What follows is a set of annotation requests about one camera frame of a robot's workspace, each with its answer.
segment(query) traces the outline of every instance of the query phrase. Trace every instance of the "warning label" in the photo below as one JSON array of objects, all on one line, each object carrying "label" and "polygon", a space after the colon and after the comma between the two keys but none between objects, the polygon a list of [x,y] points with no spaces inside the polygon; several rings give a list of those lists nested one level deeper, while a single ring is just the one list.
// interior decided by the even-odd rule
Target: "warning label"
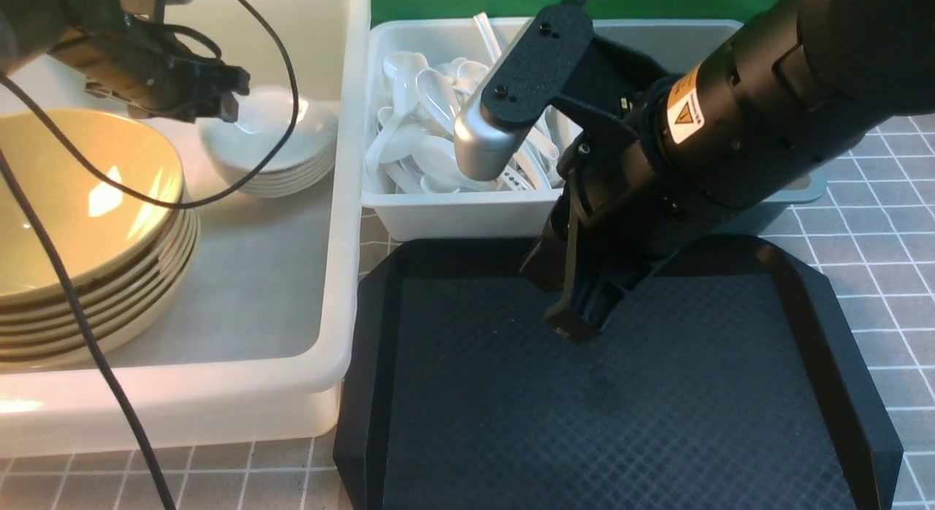
[{"label": "warning label", "polygon": [[679,113],[679,117],[675,118],[675,124],[691,124],[695,123],[694,118],[692,118],[692,111],[688,108],[688,103],[682,105],[682,111]]},{"label": "warning label", "polygon": [[704,127],[698,103],[698,67],[682,77],[668,93],[668,130],[676,144]]}]

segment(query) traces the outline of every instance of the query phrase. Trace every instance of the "white plastic bin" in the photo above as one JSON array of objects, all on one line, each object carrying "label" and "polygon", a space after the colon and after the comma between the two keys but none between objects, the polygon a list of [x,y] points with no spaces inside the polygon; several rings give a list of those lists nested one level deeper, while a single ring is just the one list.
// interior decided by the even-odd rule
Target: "white plastic bin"
[{"label": "white plastic bin", "polygon": [[[516,37],[527,18],[495,18],[491,21],[501,46]],[[724,42],[740,23],[732,20],[599,20],[598,34],[642,50],[674,72],[685,72]],[[372,114],[381,103],[381,63],[394,51],[418,51],[431,65],[467,57],[489,63],[477,27],[465,20],[402,20],[385,23],[370,32],[367,77],[367,117],[363,120],[365,144],[376,137]],[[565,138],[559,148],[567,147]],[[806,203],[825,191],[824,176],[812,174],[769,198],[751,215],[742,216],[731,232],[757,234],[789,204]],[[373,208],[397,240],[426,237],[538,236],[552,204],[561,191],[492,191],[472,194],[387,194],[393,181],[381,173],[364,174],[362,202]]]},{"label": "white plastic bin", "polygon": [[[363,120],[370,0],[248,1],[283,38],[302,94]],[[287,84],[276,47],[236,1],[170,7],[167,21],[212,37],[255,86]],[[85,95],[83,78],[48,57],[14,80],[43,107],[125,111]],[[0,93],[0,113],[21,110]],[[224,186],[194,125],[148,123],[180,151],[191,196]],[[296,197],[236,194],[200,210],[202,242],[180,298],[108,356],[154,446],[312,436],[336,423],[356,313],[359,135],[359,125],[340,125],[340,190],[327,178]],[[134,447],[93,365],[0,376],[0,457]]]}]

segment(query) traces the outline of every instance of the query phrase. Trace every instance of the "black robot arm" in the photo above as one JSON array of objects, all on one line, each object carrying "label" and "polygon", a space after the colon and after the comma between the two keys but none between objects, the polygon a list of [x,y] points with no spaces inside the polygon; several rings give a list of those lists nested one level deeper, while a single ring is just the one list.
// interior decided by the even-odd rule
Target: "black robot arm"
[{"label": "black robot arm", "polygon": [[584,130],[523,273],[563,291],[546,320],[587,340],[678,250],[886,118],[935,111],[933,80],[935,0],[780,0],[684,77],[558,4],[501,60],[482,117],[465,115],[455,137],[465,174],[489,177],[471,163],[490,161],[473,138],[490,128],[471,124],[524,136],[551,104]]},{"label": "black robot arm", "polygon": [[[49,53],[83,72],[90,94],[127,103],[131,116],[236,121],[233,94],[248,94],[250,74],[225,64],[203,34],[161,22],[164,5],[187,1],[0,0],[0,71]],[[193,53],[178,35],[214,54]]]}]

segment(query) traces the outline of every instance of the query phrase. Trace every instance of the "green backdrop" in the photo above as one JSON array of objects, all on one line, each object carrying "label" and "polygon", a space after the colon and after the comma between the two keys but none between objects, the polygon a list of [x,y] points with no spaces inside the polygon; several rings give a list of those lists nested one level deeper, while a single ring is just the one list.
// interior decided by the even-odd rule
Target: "green backdrop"
[{"label": "green backdrop", "polygon": [[[372,0],[373,25],[400,18],[528,17],[561,0]],[[594,18],[733,18],[746,21],[776,0],[594,0]]]}]

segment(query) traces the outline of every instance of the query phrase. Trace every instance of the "black plastic tray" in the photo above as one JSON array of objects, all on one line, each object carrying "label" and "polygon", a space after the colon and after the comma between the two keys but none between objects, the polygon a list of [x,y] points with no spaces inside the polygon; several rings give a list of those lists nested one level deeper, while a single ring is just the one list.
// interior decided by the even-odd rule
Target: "black plastic tray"
[{"label": "black plastic tray", "polygon": [[529,245],[415,241],[361,282],[355,509],[892,506],[902,446],[824,276],[707,238],[574,346],[516,276]]}]

